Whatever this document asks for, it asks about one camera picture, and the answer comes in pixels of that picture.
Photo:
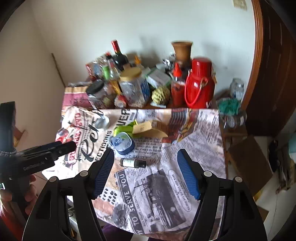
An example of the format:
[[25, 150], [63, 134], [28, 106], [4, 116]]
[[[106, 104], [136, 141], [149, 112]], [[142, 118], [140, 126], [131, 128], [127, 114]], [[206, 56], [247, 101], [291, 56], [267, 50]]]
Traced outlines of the person's left hand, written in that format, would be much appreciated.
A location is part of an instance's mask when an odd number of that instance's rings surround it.
[[27, 218], [37, 201], [37, 189], [34, 185], [35, 175], [21, 178], [21, 184], [25, 184], [25, 191], [11, 192], [10, 188], [5, 186], [1, 188], [1, 204], [5, 211], [12, 218], [19, 219], [20, 216]]

